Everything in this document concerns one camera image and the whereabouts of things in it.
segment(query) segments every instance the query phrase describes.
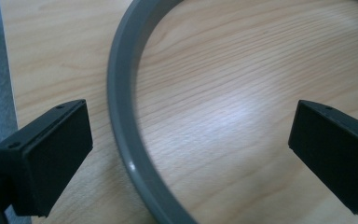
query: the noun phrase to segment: curved gray band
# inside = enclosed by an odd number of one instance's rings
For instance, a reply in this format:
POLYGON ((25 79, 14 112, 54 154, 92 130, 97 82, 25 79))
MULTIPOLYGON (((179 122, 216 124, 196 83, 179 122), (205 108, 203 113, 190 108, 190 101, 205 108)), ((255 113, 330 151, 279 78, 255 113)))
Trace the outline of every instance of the curved gray band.
POLYGON ((134 0, 120 25, 109 58, 108 104, 115 138, 131 180, 159 223, 196 223, 162 181, 139 134, 133 111, 133 80, 148 37, 182 0, 134 0))

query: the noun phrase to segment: gray plastic ring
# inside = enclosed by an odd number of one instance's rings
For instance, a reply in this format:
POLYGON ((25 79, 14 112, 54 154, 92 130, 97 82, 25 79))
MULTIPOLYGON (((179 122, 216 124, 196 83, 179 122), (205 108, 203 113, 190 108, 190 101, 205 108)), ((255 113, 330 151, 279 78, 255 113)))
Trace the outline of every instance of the gray plastic ring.
POLYGON ((107 77, 110 119, 122 160, 147 208, 159 223, 196 223, 169 191, 150 160, 133 106, 133 80, 148 37, 182 0, 134 0, 117 28, 107 77))

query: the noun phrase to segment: screw hole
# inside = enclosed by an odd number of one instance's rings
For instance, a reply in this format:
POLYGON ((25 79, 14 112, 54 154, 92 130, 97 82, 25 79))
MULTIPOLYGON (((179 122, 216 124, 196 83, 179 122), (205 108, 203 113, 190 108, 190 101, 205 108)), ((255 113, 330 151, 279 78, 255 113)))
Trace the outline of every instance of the screw hole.
POLYGON ((8 145, 8 148, 19 147, 20 145, 21 145, 20 142, 15 142, 15 143, 8 145))

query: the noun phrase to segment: wooden table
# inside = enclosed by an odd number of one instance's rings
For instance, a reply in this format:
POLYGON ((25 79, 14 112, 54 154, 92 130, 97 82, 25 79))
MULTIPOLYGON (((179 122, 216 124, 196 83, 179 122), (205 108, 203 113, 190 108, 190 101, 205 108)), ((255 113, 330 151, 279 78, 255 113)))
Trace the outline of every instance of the wooden table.
MULTIPOLYGON (((94 149, 47 218, 154 223, 117 153, 106 68, 130 0, 1 0, 20 126, 88 102, 94 149)), ((185 0, 137 79, 150 156, 201 223, 358 223, 287 146, 299 99, 358 118, 358 1, 185 0)))

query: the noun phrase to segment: wood grain surface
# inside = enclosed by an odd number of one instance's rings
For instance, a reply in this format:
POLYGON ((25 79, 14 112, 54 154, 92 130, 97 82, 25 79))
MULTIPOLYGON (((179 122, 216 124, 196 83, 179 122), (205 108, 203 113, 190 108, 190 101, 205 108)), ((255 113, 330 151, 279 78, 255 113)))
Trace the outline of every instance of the wood grain surface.
MULTIPOLYGON (((110 45, 130 0, 1 0, 20 126, 88 102, 94 149, 49 217, 154 223, 117 153, 110 45)), ((358 223, 287 146, 299 99, 358 118, 358 1, 185 0, 158 25, 136 85, 148 152, 200 223, 358 223)))

